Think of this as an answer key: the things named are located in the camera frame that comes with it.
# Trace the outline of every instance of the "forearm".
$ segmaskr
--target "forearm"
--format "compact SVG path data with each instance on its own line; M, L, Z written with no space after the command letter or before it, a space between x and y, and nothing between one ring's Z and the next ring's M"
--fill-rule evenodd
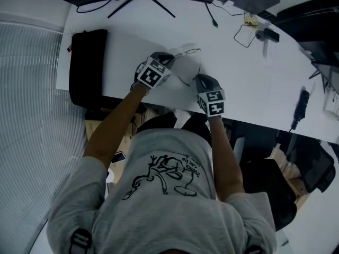
M112 157L117 152L126 129L146 93L145 87L140 85L134 87L125 99L96 128L88 141L84 156L92 156L99 159L108 169Z
M209 118L212 137L213 173L216 191L221 201L234 193L244 193L243 176L229 144L220 117Z

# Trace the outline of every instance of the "smartphone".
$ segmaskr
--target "smartphone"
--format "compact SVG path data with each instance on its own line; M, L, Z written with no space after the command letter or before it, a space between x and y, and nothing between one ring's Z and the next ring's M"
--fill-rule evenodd
M123 161L123 160L125 160L126 159L126 157L125 157L125 155L123 154L123 152L122 151L119 151L119 152L117 152L114 156L113 156L113 158L112 158L112 163L117 163L117 162L121 162L121 161Z

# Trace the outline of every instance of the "shirt sleeve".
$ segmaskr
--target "shirt sleeve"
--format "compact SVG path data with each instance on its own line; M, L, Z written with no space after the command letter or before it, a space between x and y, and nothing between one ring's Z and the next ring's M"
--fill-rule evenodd
M241 216L247 235L247 247L260 246L263 253L275 253L277 242L275 227L267 193L230 195L226 203Z
M88 156L72 170L48 218L47 238L55 254L69 252L77 229L91 232L96 211L104 202L106 174L104 165Z

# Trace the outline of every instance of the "black and white square marker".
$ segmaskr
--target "black and white square marker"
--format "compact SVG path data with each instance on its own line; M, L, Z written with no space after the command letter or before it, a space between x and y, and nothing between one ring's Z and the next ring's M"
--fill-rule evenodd
M161 75L152 70L151 68L147 68L144 71L144 73L140 76L140 80L144 81L151 87L154 87L154 85L159 81L160 78Z
M223 100L222 94L220 91L207 92L206 95L207 95L207 99L209 102Z
M210 116L224 113L224 103L209 104Z
M202 98L200 98L199 101L200 101L200 107L205 111L205 113L207 113L207 106L206 106L205 101Z
M155 68L156 70L164 73L165 72L165 66L161 65L159 62L152 60L150 65Z

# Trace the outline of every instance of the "corrugated wall panel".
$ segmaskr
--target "corrugated wall panel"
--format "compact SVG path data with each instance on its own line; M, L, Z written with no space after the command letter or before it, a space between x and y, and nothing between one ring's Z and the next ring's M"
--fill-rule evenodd
M81 157L84 109L56 89L62 34L0 22L0 253L22 254Z

